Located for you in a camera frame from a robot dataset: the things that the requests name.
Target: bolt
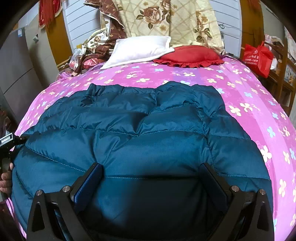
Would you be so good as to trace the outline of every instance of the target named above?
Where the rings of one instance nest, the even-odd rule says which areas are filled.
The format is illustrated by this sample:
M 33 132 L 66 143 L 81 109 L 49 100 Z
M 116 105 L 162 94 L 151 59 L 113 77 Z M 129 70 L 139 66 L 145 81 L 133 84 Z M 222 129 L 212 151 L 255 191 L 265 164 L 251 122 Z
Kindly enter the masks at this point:
M 68 192 L 70 190 L 70 186 L 64 186 L 63 187 L 63 192 Z
M 260 189 L 259 192 L 262 194 L 262 195 L 265 195 L 266 194 L 266 191 L 264 189 Z
M 37 196 L 40 196 L 42 193 L 43 193 L 42 190 L 38 190 L 38 191 L 36 192 L 36 195 L 37 195 Z
M 231 189 L 235 192 L 238 192 L 239 191 L 239 187 L 238 186 L 232 186 Z

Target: pink floral bedsheet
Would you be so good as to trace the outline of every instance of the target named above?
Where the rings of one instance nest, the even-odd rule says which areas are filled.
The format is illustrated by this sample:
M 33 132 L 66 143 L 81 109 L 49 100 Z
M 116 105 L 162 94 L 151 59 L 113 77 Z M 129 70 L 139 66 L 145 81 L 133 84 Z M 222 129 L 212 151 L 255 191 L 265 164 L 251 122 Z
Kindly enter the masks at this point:
M 86 90 L 91 83 L 156 88 L 172 80 L 186 85 L 212 85 L 221 94 L 227 112 L 262 153 L 272 180 L 275 240 L 285 240 L 296 222 L 296 131 L 280 105 L 245 65 L 231 58 L 224 61 L 220 66 L 199 69 L 172 68 L 153 62 L 102 71 L 97 66 L 84 75 L 62 76 L 36 97 L 16 134 L 21 135 L 35 125 L 56 100 Z

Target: red shopping bag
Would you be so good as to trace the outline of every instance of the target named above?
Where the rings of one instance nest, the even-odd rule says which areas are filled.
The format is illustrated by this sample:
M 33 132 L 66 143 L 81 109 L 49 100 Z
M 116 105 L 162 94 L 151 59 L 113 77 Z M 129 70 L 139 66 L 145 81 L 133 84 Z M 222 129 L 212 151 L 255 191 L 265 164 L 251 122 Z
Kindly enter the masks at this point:
M 254 73 L 267 78 L 273 57 L 274 55 L 272 52 L 268 48 L 264 47 L 264 41 L 262 41 L 262 44 L 257 48 L 246 44 L 242 61 Z

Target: blue puffer jacket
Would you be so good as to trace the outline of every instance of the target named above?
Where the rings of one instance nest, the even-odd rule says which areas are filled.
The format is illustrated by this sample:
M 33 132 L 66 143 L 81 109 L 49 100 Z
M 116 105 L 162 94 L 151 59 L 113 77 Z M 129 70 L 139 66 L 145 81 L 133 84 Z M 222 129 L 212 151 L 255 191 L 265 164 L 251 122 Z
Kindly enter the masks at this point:
M 265 189 L 272 208 L 262 155 L 212 86 L 91 84 L 59 99 L 25 134 L 12 194 L 25 228 L 38 189 L 72 185 L 93 162 L 104 178 L 81 218 L 101 240 L 204 239 L 219 213 L 198 178 L 203 162 L 230 185 Z

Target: finger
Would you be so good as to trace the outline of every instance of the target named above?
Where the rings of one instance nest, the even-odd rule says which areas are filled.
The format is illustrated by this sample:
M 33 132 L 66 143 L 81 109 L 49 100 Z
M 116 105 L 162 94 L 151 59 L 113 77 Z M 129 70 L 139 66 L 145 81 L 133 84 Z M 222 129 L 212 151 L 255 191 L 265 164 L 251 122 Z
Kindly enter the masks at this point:
M 6 193 L 8 195 L 11 194 L 11 188 L 0 188 L 0 191 Z
M 0 187 L 1 188 L 11 188 L 12 187 L 12 181 L 11 180 L 0 181 Z
M 10 171 L 13 170 L 13 163 L 12 162 L 9 164 L 9 169 L 10 169 Z
M 1 178 L 2 180 L 11 180 L 11 171 L 2 173 Z

